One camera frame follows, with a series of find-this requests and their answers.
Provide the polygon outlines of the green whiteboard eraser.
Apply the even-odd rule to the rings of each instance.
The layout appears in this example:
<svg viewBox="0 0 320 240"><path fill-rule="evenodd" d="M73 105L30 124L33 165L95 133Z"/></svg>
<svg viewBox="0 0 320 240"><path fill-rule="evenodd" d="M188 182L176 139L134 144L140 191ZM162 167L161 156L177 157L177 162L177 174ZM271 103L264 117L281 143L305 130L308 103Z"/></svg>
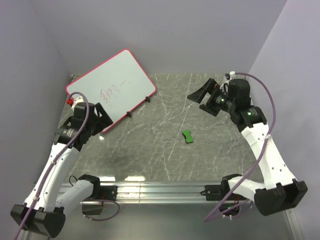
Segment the green whiteboard eraser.
<svg viewBox="0 0 320 240"><path fill-rule="evenodd" d="M185 143L186 144L190 144L190 143L193 143L194 142L194 139L193 139L193 137L192 137L192 135L191 135L191 131L190 130L184 130L183 132L182 132L182 135L183 135L183 137L184 137L184 139L185 139Z"/></svg>

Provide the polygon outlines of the pink-framed whiteboard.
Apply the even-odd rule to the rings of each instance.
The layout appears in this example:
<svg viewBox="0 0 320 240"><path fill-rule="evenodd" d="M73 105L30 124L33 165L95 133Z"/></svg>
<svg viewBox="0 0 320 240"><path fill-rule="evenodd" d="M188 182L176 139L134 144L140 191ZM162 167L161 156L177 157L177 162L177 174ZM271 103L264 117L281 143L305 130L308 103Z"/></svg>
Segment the pink-framed whiteboard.
<svg viewBox="0 0 320 240"><path fill-rule="evenodd" d="M65 91L80 92L88 102L102 105L113 121L105 133L150 98L156 86L131 51L124 49L68 84Z"/></svg>

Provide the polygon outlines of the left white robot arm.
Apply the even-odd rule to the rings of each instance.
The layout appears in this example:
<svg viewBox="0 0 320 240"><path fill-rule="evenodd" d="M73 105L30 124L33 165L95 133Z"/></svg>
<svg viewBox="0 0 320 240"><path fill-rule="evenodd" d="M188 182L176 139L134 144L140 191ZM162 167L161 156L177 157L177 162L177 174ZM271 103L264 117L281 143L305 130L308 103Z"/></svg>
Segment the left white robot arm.
<svg viewBox="0 0 320 240"><path fill-rule="evenodd" d="M83 145L112 124L100 103L75 105L73 115L56 131L48 161L36 185L23 204L15 204L10 211L24 231L55 238L62 231L67 215L80 202L103 198L100 179L88 174L80 176L64 194L59 195L59 191Z"/></svg>

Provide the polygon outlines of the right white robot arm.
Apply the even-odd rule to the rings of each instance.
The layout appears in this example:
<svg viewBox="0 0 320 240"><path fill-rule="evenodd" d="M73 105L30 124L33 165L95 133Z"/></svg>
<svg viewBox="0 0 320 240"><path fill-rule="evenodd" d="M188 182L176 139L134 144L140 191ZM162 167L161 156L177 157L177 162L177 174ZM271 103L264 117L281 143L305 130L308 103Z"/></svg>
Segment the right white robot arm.
<svg viewBox="0 0 320 240"><path fill-rule="evenodd" d="M221 210L222 205L237 196L254 203L263 216L295 208L308 191L289 170L272 139L272 125L268 125L262 110L251 103L251 86L244 78L230 78L222 85L210 78L199 90L187 96L199 108L212 116L223 111L249 144L256 163L244 175L231 174L222 178L219 190L207 185L202 194L219 204L205 221L215 218L216 211L228 214L233 207Z"/></svg>

